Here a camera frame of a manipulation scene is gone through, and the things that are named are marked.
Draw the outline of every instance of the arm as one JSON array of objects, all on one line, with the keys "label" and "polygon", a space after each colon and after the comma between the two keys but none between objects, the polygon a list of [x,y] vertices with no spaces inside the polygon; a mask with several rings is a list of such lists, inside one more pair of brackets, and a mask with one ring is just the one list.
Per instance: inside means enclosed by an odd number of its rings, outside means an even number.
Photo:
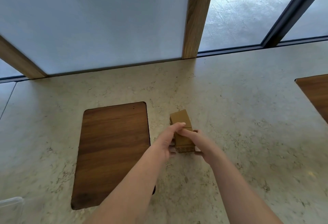
[{"label": "arm", "polygon": [[164,130],[84,224],[142,222],[159,172],[172,155],[173,134],[184,125],[178,122]]},{"label": "arm", "polygon": [[183,129],[178,133],[190,138],[211,166],[231,224],[282,224],[212,140],[198,130]]}]

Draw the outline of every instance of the stone countertop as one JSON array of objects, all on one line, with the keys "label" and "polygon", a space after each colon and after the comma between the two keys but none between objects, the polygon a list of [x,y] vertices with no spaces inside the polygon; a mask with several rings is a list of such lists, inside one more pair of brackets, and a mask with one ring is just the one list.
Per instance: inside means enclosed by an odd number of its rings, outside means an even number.
[{"label": "stone countertop", "polygon": [[[70,208],[84,110],[145,101],[151,142],[186,109],[284,223],[328,222],[328,125],[295,84],[328,73],[328,42],[18,82],[0,120],[1,198],[42,195],[42,223]],[[163,169],[146,223],[229,223],[210,167]]]}]

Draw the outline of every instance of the transparent plastic tray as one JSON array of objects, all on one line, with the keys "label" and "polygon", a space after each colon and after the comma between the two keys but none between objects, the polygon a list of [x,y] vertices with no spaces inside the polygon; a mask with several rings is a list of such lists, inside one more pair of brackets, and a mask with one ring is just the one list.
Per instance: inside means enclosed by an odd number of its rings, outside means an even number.
[{"label": "transparent plastic tray", "polygon": [[43,205],[43,197],[0,201],[0,224],[40,224]]}]

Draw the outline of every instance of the wooden frame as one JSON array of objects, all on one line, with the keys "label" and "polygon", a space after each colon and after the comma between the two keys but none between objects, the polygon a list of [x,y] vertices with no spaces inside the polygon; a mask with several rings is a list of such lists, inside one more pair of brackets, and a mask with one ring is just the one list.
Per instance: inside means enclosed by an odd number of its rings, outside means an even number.
[{"label": "wooden frame", "polygon": [[197,57],[211,0],[188,0],[182,59]]},{"label": "wooden frame", "polygon": [[47,74],[23,53],[0,36],[0,58],[29,79],[47,77]]}]

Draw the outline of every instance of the brown wooden placemat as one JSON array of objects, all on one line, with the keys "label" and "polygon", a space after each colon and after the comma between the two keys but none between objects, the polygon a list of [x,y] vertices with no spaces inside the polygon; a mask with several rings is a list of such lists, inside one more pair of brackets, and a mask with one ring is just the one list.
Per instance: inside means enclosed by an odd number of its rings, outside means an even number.
[{"label": "brown wooden placemat", "polygon": [[328,123],[328,74],[298,78],[295,81]]},{"label": "brown wooden placemat", "polygon": [[99,205],[149,146],[145,102],[86,110],[76,162],[72,209]]}]

